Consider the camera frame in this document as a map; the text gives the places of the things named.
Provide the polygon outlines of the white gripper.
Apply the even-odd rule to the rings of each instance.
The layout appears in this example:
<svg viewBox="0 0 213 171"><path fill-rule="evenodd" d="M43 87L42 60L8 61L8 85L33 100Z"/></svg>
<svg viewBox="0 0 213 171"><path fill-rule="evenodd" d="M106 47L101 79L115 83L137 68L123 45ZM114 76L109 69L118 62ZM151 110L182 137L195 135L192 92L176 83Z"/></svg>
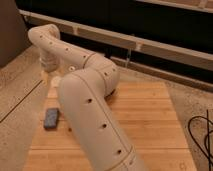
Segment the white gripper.
<svg viewBox="0 0 213 171"><path fill-rule="evenodd" d="M43 70L47 73L56 71L60 66L59 57L45 50L40 51L40 62Z"/></svg>

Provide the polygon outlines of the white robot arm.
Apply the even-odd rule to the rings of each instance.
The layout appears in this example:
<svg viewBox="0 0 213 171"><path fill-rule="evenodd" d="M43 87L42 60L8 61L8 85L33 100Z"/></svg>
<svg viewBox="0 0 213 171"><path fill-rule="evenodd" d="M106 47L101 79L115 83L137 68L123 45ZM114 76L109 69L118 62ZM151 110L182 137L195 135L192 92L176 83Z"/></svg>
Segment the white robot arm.
<svg viewBox="0 0 213 171"><path fill-rule="evenodd" d="M147 171L105 98L119 82L117 65L91 50L64 42L54 24L33 27L43 69L51 73L62 60L75 70L60 79L58 98L65 118L94 171Z"/></svg>

